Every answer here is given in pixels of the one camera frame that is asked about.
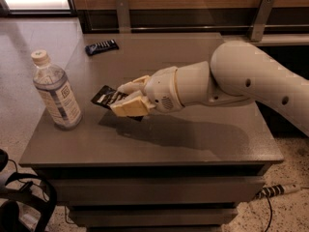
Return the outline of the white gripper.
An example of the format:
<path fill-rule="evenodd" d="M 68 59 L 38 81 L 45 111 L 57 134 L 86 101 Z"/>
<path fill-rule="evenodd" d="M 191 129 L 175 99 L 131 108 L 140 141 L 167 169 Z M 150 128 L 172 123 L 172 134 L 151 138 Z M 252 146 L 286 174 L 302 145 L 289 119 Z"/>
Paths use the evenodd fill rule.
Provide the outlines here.
<path fill-rule="evenodd" d="M 148 115 L 153 108 L 161 113 L 181 110 L 183 105 L 176 88 L 177 69 L 162 69 L 152 76 L 144 75 L 122 84 L 117 88 L 119 92 L 129 95 L 144 90 L 147 97 L 137 96 L 116 101 L 110 105 L 112 111 L 119 117 L 138 117 Z"/>

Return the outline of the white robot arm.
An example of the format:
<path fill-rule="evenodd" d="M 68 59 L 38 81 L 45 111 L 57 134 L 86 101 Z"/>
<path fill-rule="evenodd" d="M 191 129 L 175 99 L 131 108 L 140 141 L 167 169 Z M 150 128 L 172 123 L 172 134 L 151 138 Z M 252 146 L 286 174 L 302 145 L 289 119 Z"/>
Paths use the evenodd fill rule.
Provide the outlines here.
<path fill-rule="evenodd" d="M 121 85 L 126 97 L 111 104 L 119 117 L 189 105 L 231 106 L 261 102 L 309 135 L 309 81 L 289 71 L 251 43 L 221 44 L 207 62 L 161 69 Z"/>

